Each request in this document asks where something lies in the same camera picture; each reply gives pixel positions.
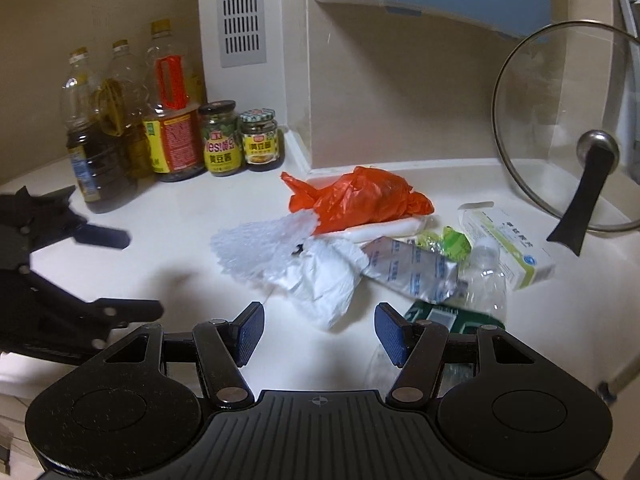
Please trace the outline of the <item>green plastic wrapper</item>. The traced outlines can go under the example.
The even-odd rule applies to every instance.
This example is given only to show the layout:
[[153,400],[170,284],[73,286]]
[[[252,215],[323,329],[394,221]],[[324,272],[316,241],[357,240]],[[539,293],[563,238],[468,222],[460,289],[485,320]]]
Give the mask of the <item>green plastic wrapper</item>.
[[440,234],[432,231],[420,233],[416,237],[416,244],[455,262],[464,261],[472,250],[468,238],[450,226],[445,226]]

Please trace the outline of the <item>white paper towel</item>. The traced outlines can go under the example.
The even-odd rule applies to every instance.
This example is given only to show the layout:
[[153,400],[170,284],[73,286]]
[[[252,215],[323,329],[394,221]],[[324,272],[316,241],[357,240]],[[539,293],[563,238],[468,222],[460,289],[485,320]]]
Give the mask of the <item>white paper towel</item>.
[[319,330],[330,330],[348,311],[369,257],[350,240],[307,238],[295,254],[266,274],[297,312]]

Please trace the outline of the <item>white medicine box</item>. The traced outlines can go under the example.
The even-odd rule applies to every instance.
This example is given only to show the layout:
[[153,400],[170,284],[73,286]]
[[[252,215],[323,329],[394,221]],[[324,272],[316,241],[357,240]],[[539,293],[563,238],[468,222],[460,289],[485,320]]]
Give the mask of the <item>white medicine box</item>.
[[473,245],[484,237],[498,243],[500,268],[511,290],[547,281],[554,275],[555,262],[538,240],[493,202],[462,204],[458,221]]

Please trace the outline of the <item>dark green package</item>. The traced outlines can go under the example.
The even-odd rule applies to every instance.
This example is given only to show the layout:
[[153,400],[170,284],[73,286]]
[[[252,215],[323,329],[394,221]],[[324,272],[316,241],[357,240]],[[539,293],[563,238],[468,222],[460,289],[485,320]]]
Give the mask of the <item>dark green package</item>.
[[416,300],[404,314],[404,318],[410,323],[418,321],[438,323],[445,326],[452,334],[475,335],[477,330],[485,325],[504,329],[503,322],[488,314],[443,304],[429,304],[422,300]]

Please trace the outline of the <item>silver foil pouch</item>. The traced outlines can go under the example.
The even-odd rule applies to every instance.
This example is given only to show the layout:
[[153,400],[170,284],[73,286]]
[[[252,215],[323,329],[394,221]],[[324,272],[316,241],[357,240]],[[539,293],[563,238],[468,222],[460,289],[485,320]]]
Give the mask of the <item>silver foil pouch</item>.
[[438,252],[389,237],[379,237],[361,249],[369,258],[363,275],[398,294],[443,304],[466,292],[458,264]]

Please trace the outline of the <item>crushed clear plastic bottle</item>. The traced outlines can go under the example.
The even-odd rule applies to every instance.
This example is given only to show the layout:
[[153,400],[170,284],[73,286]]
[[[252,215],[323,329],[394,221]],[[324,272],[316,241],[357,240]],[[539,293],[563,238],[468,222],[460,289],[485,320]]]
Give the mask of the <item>crushed clear plastic bottle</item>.
[[465,310],[506,322],[506,276],[500,268],[500,245],[486,236],[480,238],[462,262],[459,278],[466,284]]

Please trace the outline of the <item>dark soy sauce bottle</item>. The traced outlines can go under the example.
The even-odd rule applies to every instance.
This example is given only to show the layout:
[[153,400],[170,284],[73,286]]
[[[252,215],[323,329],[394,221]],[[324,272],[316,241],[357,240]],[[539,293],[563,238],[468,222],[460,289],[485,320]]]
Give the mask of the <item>dark soy sauce bottle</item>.
[[89,63],[88,49],[70,52],[70,70],[62,84],[60,107],[66,129],[66,150],[87,207],[104,214],[126,205],[137,192],[125,151],[100,124],[101,84]]

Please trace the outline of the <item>white bubble wrap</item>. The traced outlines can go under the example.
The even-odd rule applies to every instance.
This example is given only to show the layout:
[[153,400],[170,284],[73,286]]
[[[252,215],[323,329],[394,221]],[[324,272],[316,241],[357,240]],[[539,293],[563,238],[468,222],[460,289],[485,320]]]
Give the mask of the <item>white bubble wrap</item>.
[[238,282],[274,284],[294,266],[318,223],[318,214],[301,210],[274,220],[220,230],[212,236],[209,246],[223,274]]

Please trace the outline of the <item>yellow oil bottle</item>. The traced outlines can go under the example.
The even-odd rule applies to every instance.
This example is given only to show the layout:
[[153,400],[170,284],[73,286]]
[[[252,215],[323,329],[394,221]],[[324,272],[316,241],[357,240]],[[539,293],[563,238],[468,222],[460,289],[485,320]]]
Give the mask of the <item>yellow oil bottle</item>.
[[143,121],[145,99],[143,67],[131,53],[128,40],[117,40],[99,92],[100,124],[105,133],[124,144],[129,172],[137,180],[153,174]]

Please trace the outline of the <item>orange plastic bag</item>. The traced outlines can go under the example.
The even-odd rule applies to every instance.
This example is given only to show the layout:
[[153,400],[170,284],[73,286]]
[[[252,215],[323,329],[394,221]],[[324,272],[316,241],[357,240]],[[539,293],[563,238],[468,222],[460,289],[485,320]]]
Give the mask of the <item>orange plastic bag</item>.
[[288,209],[312,210],[317,215],[316,235],[435,212],[427,196],[403,177],[383,169],[357,166],[324,188],[315,188],[285,171],[281,179],[293,193]]

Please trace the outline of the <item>red label oil bottle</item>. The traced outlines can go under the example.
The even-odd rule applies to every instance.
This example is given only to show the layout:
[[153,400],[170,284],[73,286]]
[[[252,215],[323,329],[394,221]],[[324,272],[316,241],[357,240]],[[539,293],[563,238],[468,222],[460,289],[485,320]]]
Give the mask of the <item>red label oil bottle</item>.
[[143,125],[154,174],[164,182],[198,176],[205,170],[198,125],[202,86],[189,52],[175,37],[168,18],[151,23],[145,87]]

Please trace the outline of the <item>green lid sauce jar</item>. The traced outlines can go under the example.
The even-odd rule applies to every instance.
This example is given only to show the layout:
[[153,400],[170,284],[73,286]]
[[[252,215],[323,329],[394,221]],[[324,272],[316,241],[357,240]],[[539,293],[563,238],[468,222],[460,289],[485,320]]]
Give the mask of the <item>green lid sauce jar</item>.
[[236,174],[243,168],[244,155],[235,107],[233,100],[219,100],[198,109],[205,166],[217,177]]

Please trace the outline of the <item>small checkered lid jar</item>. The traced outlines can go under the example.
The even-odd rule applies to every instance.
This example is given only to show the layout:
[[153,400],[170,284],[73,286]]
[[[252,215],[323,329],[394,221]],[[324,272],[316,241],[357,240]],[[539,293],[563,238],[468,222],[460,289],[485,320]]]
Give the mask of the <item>small checkered lid jar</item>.
[[246,110],[240,114],[240,130],[245,163],[249,170],[267,171],[280,165],[280,130],[274,110]]

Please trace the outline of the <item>glass pot lid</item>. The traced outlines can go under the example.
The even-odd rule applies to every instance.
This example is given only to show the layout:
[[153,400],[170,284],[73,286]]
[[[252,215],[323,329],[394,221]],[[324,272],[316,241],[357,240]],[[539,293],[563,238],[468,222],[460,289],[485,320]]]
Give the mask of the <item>glass pot lid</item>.
[[639,227],[639,40],[591,20],[544,26],[500,68],[491,101],[499,157],[558,222],[548,241]]

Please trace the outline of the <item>grey wall vent grille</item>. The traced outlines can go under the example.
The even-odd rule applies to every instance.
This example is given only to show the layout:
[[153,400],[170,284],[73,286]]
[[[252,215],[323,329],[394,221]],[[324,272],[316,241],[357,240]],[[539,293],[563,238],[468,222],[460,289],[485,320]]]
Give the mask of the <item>grey wall vent grille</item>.
[[264,0],[217,0],[222,68],[267,61]]

